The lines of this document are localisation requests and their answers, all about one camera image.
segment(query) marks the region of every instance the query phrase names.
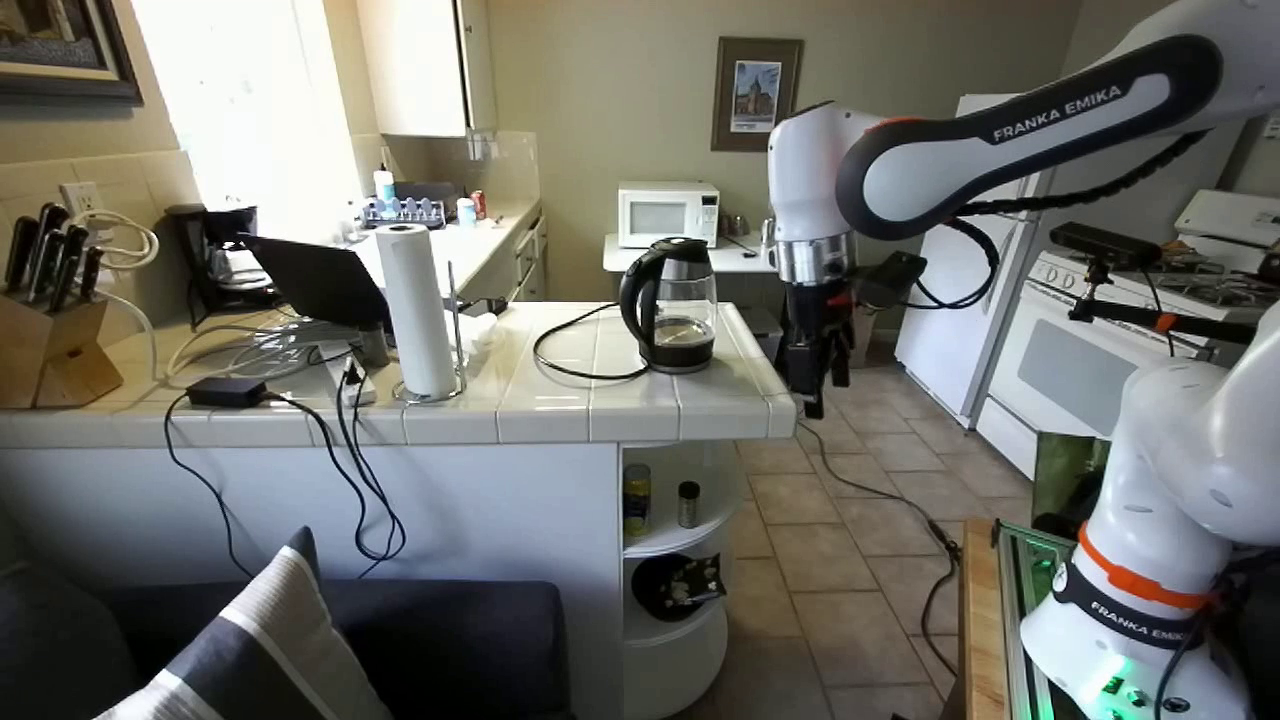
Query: white pillow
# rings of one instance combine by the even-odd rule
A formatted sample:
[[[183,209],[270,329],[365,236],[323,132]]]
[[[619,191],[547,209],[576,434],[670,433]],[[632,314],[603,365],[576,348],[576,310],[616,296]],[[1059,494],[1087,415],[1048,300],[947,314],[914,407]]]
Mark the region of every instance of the white pillow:
[[[308,557],[312,533],[286,539],[270,565],[102,720],[389,720],[354,653],[331,626]]]

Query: window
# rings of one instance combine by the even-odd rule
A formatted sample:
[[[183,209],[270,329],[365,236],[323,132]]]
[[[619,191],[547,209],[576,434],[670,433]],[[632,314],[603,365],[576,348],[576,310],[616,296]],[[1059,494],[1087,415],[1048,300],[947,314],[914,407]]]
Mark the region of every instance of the window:
[[[337,233],[361,194],[317,0],[136,0],[198,199],[255,204],[258,228]]]

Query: cup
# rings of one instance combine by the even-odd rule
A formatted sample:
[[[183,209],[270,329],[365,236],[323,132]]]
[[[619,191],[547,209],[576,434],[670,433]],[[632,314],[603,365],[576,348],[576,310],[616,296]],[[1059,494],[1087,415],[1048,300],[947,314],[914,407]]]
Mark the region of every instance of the cup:
[[[460,228],[477,228],[477,199],[471,199],[471,194],[460,194],[460,199],[456,199],[456,223],[460,223]]]

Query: paper towel roll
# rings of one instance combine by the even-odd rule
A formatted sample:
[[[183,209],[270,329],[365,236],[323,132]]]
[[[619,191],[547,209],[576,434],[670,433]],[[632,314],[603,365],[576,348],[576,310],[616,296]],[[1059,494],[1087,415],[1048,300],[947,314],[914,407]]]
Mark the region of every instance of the paper towel roll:
[[[448,397],[456,385],[444,304],[437,283],[430,236],[419,223],[379,228],[383,296],[391,310],[402,387],[413,397]]]

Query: framed picture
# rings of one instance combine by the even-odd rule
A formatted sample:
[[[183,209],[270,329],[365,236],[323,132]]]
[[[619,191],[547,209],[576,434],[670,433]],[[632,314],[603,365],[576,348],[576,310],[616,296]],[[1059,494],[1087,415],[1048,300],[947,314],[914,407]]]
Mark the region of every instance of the framed picture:
[[[805,40],[721,35],[713,151],[763,151],[796,110]]]
[[[0,97],[139,104],[110,0],[0,0]]]

